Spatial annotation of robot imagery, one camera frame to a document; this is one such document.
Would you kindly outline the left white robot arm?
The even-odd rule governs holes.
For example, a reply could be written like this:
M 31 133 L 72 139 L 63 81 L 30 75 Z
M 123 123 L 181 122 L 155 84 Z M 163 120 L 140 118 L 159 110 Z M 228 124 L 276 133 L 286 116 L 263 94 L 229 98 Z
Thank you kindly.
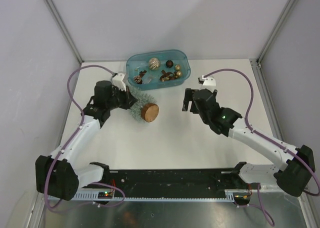
M 50 155 L 40 155 L 37 158 L 37 191 L 69 201 L 78 189 L 92 183 L 100 188 L 107 187 L 111 181 L 108 165 L 90 162 L 76 169 L 76 159 L 101 130 L 112 110 L 128 110 L 136 102 L 137 99 L 130 93 L 124 81 L 98 81 L 94 87 L 94 95 L 81 111 L 81 120 L 74 133 Z

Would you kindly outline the small frosted christmas tree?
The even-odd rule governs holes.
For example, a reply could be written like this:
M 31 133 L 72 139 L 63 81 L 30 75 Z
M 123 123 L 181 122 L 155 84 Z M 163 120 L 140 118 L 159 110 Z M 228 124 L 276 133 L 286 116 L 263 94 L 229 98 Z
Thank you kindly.
M 130 85 L 129 91 L 136 98 L 136 102 L 129 109 L 131 116 L 138 122 L 153 122 L 160 110 L 156 99 L 135 86 Z

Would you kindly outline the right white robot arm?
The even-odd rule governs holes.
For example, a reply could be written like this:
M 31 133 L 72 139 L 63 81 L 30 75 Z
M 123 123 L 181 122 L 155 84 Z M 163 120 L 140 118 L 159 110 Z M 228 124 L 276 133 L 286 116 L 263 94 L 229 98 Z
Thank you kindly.
M 299 197 L 315 173 L 313 150 L 296 147 L 249 128 L 242 115 L 231 108 L 221 107 L 216 101 L 217 91 L 186 88 L 182 111 L 198 114 L 202 122 L 217 135 L 239 141 L 271 161 L 276 172 L 271 181 L 287 194 Z

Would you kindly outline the clear battery box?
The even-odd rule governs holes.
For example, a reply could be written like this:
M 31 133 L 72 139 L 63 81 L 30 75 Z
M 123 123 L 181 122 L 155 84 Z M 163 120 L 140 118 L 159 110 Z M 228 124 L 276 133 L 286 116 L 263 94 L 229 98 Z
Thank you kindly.
M 142 77 L 141 80 L 142 80 L 142 83 L 144 85 L 146 84 L 149 84 L 154 78 L 152 76 L 146 76 L 146 77 Z

